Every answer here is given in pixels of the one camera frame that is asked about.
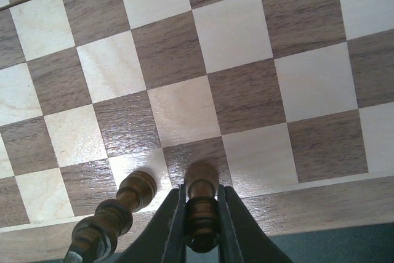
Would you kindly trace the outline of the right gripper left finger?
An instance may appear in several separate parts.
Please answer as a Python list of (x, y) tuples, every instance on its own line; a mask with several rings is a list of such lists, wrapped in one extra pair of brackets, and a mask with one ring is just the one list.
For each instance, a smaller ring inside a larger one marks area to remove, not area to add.
[(185, 262), (185, 186), (172, 189), (139, 237), (119, 262)]

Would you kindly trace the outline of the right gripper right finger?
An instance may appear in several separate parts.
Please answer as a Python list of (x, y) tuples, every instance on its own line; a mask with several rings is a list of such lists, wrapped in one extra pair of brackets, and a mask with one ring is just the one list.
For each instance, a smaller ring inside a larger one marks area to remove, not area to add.
[(264, 234), (231, 186), (219, 186), (219, 262), (291, 262)]

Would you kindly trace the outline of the dark chess piece placed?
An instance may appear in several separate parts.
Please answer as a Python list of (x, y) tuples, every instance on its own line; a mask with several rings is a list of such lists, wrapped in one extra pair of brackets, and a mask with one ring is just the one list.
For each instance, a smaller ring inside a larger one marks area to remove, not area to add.
[(95, 262), (108, 259), (118, 238), (133, 223), (133, 213), (147, 207), (157, 193), (157, 184), (148, 173), (134, 171), (120, 184), (115, 198), (101, 202), (94, 215), (79, 221), (71, 234), (65, 262)]

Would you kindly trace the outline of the dark chess piece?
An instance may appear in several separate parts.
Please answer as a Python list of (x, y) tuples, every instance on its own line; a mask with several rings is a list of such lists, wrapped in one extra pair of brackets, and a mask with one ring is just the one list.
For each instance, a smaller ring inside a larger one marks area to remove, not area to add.
[(219, 242), (218, 202), (219, 175), (206, 161), (190, 165), (184, 177), (188, 201), (185, 206), (184, 235), (186, 245), (196, 253), (208, 253)]

